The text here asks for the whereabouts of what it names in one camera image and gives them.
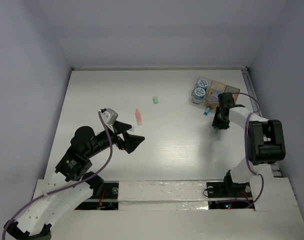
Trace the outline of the clear jar blue clips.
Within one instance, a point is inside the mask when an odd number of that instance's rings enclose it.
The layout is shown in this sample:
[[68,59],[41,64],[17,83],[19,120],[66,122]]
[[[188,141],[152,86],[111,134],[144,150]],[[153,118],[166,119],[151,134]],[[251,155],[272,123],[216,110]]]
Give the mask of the clear jar blue clips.
[[219,94],[221,94],[223,92],[223,90],[221,88],[216,88],[216,87],[213,87],[211,89],[211,95],[214,95],[214,96],[218,96]]

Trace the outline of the blue lid jar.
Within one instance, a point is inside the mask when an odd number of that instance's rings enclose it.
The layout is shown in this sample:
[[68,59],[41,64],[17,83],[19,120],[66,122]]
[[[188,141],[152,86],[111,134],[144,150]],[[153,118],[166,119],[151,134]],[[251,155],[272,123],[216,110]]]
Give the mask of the blue lid jar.
[[196,82],[196,87],[207,90],[209,87],[209,81],[206,78],[199,78]]
[[202,104],[205,100],[206,90],[195,87],[191,93],[191,101],[195,104]]

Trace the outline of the green eraser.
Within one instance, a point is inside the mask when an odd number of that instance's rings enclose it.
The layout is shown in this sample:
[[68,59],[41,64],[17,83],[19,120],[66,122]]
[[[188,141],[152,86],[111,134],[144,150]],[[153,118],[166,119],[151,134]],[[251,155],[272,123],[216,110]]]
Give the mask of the green eraser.
[[153,97],[153,103],[158,104],[159,103],[159,98],[157,96]]

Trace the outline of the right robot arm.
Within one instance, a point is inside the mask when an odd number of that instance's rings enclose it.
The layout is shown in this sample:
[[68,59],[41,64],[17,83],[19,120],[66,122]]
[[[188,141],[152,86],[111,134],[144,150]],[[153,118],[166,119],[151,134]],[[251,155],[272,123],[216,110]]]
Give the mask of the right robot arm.
[[227,130],[234,123],[244,130],[245,157],[229,170],[220,188],[227,196],[234,196],[250,179],[259,174],[261,166],[273,165],[286,155],[283,126],[279,120],[269,120],[236,104],[230,92],[218,95],[212,126]]

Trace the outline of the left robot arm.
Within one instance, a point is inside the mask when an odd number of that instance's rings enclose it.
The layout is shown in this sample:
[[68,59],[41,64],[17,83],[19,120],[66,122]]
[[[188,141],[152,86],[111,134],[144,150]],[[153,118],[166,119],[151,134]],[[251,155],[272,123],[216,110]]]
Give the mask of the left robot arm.
[[23,206],[3,227],[16,240],[49,240],[52,230],[86,199],[102,194],[104,180],[90,171],[90,159],[106,149],[117,146],[132,153],[145,137],[128,133],[131,125],[115,121],[112,128],[95,134],[89,126],[79,127],[70,147],[55,167],[42,195]]

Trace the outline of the small blue eraser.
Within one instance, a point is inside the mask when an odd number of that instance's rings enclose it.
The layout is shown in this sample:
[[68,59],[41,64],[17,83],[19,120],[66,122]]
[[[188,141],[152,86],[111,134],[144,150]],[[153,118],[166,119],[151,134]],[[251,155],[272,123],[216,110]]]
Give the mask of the small blue eraser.
[[206,108],[206,110],[204,111],[203,114],[204,114],[205,116],[207,116],[210,112],[211,112],[211,108],[208,107],[208,108]]

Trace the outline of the pink pencil-shaped highlighter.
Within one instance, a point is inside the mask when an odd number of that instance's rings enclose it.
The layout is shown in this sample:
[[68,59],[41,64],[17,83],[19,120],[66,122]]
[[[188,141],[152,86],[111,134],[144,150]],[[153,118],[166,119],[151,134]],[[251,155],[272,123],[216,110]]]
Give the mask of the pink pencil-shaped highlighter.
[[136,122],[137,122],[138,126],[141,126],[143,124],[142,117],[141,117],[141,112],[138,109],[135,110],[135,119],[136,119]]

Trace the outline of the amber plastic bin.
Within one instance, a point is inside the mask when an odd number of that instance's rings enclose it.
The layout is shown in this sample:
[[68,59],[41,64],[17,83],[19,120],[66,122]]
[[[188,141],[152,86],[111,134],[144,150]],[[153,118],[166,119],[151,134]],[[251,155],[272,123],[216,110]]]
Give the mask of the amber plastic bin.
[[206,90],[203,106],[214,110],[219,105],[219,94],[225,91],[226,86],[225,83],[212,80]]

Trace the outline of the grey plastic bin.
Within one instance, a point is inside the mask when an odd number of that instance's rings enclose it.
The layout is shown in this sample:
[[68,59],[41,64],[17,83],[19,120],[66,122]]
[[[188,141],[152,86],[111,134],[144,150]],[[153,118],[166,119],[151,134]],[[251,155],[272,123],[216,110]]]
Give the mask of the grey plastic bin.
[[240,93],[240,89],[230,85],[226,85],[224,93],[232,93],[232,97],[236,102]]

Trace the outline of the clear plastic bin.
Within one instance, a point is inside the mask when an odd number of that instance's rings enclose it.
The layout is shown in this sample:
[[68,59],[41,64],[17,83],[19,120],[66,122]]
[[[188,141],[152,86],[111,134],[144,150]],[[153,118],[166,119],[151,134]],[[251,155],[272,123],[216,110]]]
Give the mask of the clear plastic bin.
[[191,92],[191,102],[194,104],[202,104],[205,101],[207,90],[212,81],[209,78],[199,77]]

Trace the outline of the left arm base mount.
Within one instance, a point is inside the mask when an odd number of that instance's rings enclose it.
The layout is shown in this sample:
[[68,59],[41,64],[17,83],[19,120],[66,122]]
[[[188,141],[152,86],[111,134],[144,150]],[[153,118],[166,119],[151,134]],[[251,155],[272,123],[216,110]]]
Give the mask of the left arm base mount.
[[108,181],[103,184],[101,193],[82,202],[75,210],[114,211],[119,209],[119,182]]

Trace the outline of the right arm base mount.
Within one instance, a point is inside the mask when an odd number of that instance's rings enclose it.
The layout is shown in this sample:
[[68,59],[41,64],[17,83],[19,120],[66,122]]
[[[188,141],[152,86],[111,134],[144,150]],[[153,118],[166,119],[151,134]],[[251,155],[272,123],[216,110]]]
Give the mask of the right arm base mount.
[[250,183],[241,183],[227,189],[223,181],[210,181],[202,192],[210,210],[246,209],[253,203]]

